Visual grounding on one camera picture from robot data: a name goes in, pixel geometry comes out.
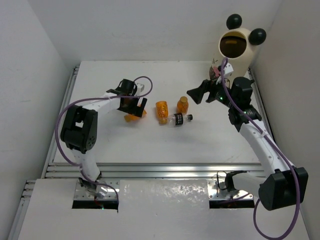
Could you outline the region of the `orange juice bottle plain label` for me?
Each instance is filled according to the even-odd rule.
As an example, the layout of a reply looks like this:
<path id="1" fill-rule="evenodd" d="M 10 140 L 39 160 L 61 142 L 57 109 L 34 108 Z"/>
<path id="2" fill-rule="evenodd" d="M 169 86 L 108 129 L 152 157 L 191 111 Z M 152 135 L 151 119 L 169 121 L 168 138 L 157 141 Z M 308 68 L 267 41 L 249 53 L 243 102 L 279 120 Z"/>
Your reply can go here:
<path id="1" fill-rule="evenodd" d="M 130 123 L 130 122 L 138 121 L 138 120 L 140 120 L 141 118 L 144 118 L 146 115 L 147 115 L 147 112 L 146 112 L 146 110 L 144 109 L 141 117 L 138 117 L 138 116 L 135 116 L 135 115 L 132 115 L 132 114 L 126 114 L 126 115 L 124 116 L 124 120 L 125 120 L 127 123 Z"/>

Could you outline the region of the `orange fruit label bottle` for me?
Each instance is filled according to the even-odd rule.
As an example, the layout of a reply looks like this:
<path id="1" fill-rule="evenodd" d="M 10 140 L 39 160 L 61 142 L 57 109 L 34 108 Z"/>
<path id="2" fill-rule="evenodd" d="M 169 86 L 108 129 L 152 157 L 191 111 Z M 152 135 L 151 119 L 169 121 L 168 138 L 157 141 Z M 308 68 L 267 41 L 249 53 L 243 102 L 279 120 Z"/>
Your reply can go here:
<path id="1" fill-rule="evenodd" d="M 166 101 L 158 101 L 155 104 L 155 112 L 156 118 L 161 125 L 165 125 L 168 123 L 168 104 Z"/>

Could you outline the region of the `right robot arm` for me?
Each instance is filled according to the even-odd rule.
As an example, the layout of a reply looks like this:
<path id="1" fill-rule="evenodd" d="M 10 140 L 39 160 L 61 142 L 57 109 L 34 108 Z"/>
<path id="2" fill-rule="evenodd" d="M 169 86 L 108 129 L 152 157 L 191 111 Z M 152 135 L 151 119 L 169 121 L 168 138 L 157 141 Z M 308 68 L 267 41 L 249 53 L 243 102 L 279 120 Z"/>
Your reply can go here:
<path id="1" fill-rule="evenodd" d="M 305 196 L 308 172 L 304 167 L 295 167 L 286 161 L 275 142 L 270 138 L 262 117 L 251 105 L 253 81 L 245 77 L 234 79 L 231 88 L 224 88 L 217 80 L 204 80 L 197 88 L 186 93 L 198 105 L 205 93 L 207 103 L 215 100 L 228 107 L 230 123 L 246 139 L 263 168 L 265 179 L 244 170 L 227 173 L 225 190 L 244 190 L 260 199 L 268 211 L 299 206 Z"/>

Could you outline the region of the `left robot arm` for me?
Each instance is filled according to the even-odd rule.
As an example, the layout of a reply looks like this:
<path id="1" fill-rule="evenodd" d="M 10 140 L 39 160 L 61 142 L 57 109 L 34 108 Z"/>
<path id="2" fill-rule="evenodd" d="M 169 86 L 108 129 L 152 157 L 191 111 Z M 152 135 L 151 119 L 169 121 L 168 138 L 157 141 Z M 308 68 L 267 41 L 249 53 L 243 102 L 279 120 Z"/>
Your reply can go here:
<path id="1" fill-rule="evenodd" d="M 57 148 L 69 164 L 79 168 L 81 186 L 95 197 L 103 198 L 108 191 L 117 193 L 111 184 L 101 181 L 102 173 L 93 153 L 98 120 L 113 110 L 141 118 L 147 103 L 144 88 L 136 80 L 123 79 L 115 89 L 107 90 L 102 96 L 70 103 L 58 116 L 54 130 Z M 66 156 L 59 142 L 65 143 L 74 160 Z"/>

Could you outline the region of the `cream panda bin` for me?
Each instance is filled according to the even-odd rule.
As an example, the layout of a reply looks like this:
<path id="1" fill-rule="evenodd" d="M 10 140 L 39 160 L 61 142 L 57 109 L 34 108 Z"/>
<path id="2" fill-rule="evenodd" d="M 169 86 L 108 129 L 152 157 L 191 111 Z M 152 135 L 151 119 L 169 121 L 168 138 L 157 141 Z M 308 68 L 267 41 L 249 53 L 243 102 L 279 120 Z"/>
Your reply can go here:
<path id="1" fill-rule="evenodd" d="M 258 46 L 265 42 L 267 33 L 264 29 L 248 30 L 241 25 L 242 17 L 239 14 L 234 13 L 227 18 L 227 31 L 220 37 L 213 54 L 209 69 L 210 80 L 218 78 L 218 71 L 225 57 L 233 67 L 233 73 L 228 77 L 230 84 L 235 78 L 243 77 L 253 61 Z"/>

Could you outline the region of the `orange bottle with gold cap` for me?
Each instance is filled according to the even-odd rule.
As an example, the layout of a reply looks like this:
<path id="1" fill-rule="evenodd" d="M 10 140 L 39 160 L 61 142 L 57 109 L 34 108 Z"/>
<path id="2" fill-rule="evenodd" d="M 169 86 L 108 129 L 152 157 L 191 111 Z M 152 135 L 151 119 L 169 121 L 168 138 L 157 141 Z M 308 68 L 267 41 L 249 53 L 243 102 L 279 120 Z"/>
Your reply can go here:
<path id="1" fill-rule="evenodd" d="M 181 114 L 187 114 L 189 108 L 188 98 L 186 96 L 181 96 L 177 102 L 176 112 Z"/>

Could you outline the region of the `clear bottle black label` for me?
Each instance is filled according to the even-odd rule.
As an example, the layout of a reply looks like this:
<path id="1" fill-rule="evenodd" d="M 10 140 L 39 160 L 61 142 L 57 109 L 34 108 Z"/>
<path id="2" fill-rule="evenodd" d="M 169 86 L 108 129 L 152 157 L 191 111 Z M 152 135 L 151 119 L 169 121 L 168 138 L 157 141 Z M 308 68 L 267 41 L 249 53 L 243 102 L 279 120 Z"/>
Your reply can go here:
<path id="1" fill-rule="evenodd" d="M 168 124 L 173 127 L 180 127 L 185 123 L 191 122 L 192 120 L 192 114 L 174 113 L 168 117 Z"/>

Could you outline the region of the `white foam block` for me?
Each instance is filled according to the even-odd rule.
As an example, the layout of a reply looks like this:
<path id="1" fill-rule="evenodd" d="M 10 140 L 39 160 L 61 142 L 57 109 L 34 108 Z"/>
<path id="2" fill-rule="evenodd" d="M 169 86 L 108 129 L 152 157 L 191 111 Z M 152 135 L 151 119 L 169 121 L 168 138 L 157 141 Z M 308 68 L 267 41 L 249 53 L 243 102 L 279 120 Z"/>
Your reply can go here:
<path id="1" fill-rule="evenodd" d="M 119 212 L 192 211 L 209 208 L 205 180 L 122 180 Z"/>

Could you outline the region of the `right aluminium side rail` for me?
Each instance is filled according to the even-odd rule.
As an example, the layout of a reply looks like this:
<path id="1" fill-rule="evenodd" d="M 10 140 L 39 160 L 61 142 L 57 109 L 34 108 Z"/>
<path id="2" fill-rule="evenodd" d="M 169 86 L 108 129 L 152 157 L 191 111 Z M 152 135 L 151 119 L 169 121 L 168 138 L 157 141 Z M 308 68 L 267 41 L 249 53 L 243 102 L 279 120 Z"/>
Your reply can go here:
<path id="1" fill-rule="evenodd" d="M 262 99 L 262 96 L 261 96 L 261 92 L 260 92 L 260 89 L 259 89 L 259 86 L 258 86 L 257 79 L 254 76 L 254 73 L 253 73 L 251 68 L 248 68 L 247 72 L 248 72 L 248 75 L 249 75 L 250 79 L 254 81 L 254 83 L 253 83 L 253 92 L 254 92 L 254 96 L 255 96 L 255 101 L 256 101 L 258 109 L 259 109 L 259 113 L 262 116 L 262 120 L 264 122 L 266 130 L 269 133 L 271 139 L 275 140 L 272 128 L 270 126 L 269 118 L 268 118 L 268 115 L 267 115 L 267 112 L 266 112 L 266 108 L 265 108 L 265 105 L 264 105 L 264 102 L 263 102 L 263 99 Z"/>

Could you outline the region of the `aluminium table rail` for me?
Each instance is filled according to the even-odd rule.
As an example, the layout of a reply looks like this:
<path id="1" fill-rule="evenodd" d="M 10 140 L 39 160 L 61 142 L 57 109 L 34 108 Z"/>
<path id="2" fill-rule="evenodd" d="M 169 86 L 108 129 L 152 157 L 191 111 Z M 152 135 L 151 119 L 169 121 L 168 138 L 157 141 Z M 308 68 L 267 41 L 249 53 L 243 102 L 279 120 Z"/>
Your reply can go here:
<path id="1" fill-rule="evenodd" d="M 211 179 L 233 171 L 265 176 L 259 163 L 100 163 L 98 168 L 112 179 Z"/>

